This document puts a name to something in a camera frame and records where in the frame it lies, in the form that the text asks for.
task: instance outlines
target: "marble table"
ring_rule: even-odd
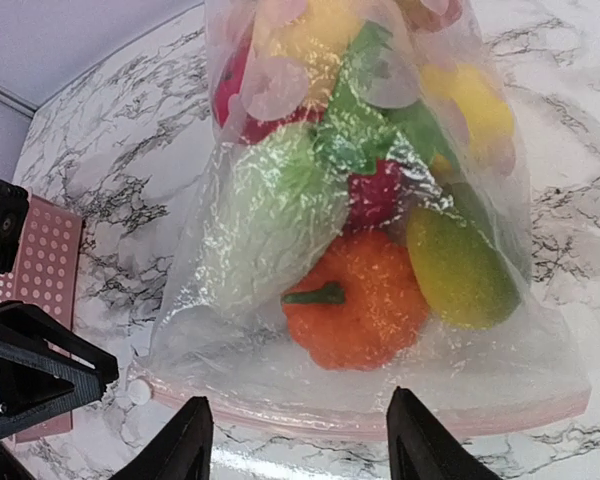
[[[594,390],[579,418],[466,445],[505,479],[600,480],[600,0],[474,6],[528,151],[535,293],[569,322]],[[16,173],[85,218],[76,331],[123,367],[146,353],[178,228],[212,148],[202,25],[202,9],[193,9],[73,82],[35,116]],[[134,406],[119,383],[75,412],[72,433],[17,455],[40,479],[104,480],[172,415],[155,402]],[[213,475],[386,479],[387,457],[382,444],[220,424]]]

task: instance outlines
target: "pumpkin stem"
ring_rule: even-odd
[[[324,287],[312,292],[289,293],[282,297],[282,303],[296,305],[310,305],[312,303],[344,305],[345,301],[344,289],[338,282],[325,283]]]

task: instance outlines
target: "pink perforated container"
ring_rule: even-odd
[[[20,300],[42,308],[71,330],[82,219],[31,195],[13,271],[0,276],[0,303]],[[70,432],[70,413],[15,436],[16,443]]]

